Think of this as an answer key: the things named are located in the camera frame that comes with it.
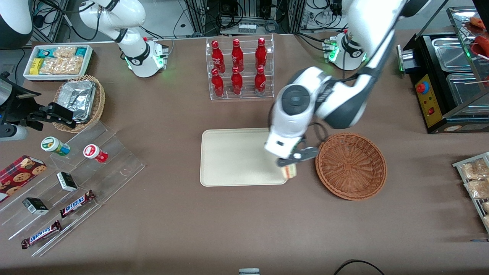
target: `plastic cup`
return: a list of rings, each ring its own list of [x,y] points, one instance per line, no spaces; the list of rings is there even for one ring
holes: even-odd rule
[[[107,152],[100,150],[100,147],[95,144],[85,146],[85,149],[83,149],[83,155],[86,158],[97,160],[100,163],[104,163],[109,158]]]
[[[46,137],[43,139],[41,141],[41,148],[46,152],[54,152],[60,156],[66,156],[70,150],[68,144],[62,143],[55,137]]]

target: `wicker basket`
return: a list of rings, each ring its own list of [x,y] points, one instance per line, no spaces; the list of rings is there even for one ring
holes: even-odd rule
[[[316,171],[333,194],[351,201],[375,196],[387,177],[387,165],[377,146],[353,133],[332,135],[319,146]]]
[[[88,127],[89,125],[92,125],[94,123],[97,123],[100,117],[102,116],[102,112],[104,111],[104,103],[105,103],[105,91],[104,87],[100,84],[100,82],[93,76],[91,75],[84,75],[81,77],[73,78],[68,80],[68,82],[73,82],[73,81],[82,81],[82,80],[90,80],[93,81],[97,85],[97,90],[95,91],[95,98],[93,99],[93,106],[90,114],[90,120],[85,123],[85,124],[76,124],[75,129],[72,129],[64,124],[61,123],[53,123],[54,127],[60,131],[64,132],[70,132],[70,133],[79,133],[81,132],[84,128]],[[58,101],[58,96],[60,95],[61,87],[58,89],[58,92],[56,95],[54,95],[54,102]]]

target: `cookie box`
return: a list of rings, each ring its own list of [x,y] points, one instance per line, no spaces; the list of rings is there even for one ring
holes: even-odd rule
[[[32,66],[32,63],[34,62],[34,59],[38,57],[38,54],[42,50],[47,50],[47,49],[53,49],[59,46],[66,46],[66,47],[76,47],[76,48],[86,48],[87,50],[85,51],[85,55],[83,57],[83,63],[82,67],[80,69],[79,74],[57,74],[57,75],[42,75],[42,74],[30,74],[30,68]],[[25,66],[24,70],[24,78],[33,82],[36,81],[43,81],[43,82],[48,82],[48,81],[65,81],[68,79],[72,79],[75,77],[81,77],[85,75],[87,72],[87,69],[89,67],[89,62],[90,62],[90,57],[92,55],[93,49],[87,44],[54,44],[54,45],[40,45],[40,46],[35,46],[32,48],[32,53],[29,57],[29,61],[27,62],[27,66]]]
[[[22,156],[0,171],[0,203],[46,169],[44,162],[33,157]]]

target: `yellow control panel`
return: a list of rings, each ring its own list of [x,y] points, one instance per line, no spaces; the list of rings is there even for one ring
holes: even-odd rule
[[[436,101],[435,93],[431,87],[428,75],[425,75],[418,81],[414,88],[416,89],[416,94],[418,95],[418,100],[421,104],[424,120],[428,127],[431,127],[442,120],[443,116],[440,111],[440,106],[438,106],[438,102]]]

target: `red soda bottle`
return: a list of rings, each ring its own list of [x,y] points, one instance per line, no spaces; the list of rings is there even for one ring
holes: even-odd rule
[[[212,73],[212,78],[211,78],[212,89],[214,90],[214,93],[216,94],[217,97],[223,97],[224,82],[222,81],[222,78],[219,75],[219,72],[217,71],[216,68],[212,68],[211,73]]]
[[[233,67],[231,82],[233,83],[233,93],[235,95],[241,95],[243,91],[243,77],[241,76],[240,70],[237,66]]]
[[[226,71],[226,65],[224,65],[224,55],[222,54],[221,49],[219,49],[219,43],[214,40],[211,42],[211,46],[214,68],[216,68],[220,74],[223,74]]]
[[[263,96],[265,94],[265,82],[267,81],[267,78],[263,74],[265,69],[260,66],[257,70],[257,74],[255,76],[255,94],[257,96]]]
[[[243,71],[245,69],[245,61],[239,39],[233,39],[233,51],[231,52],[231,57],[233,58],[233,66],[237,66],[240,71]]]
[[[265,48],[265,38],[258,38],[258,47],[255,52],[255,67],[258,69],[260,66],[264,68],[267,66],[267,49]]]

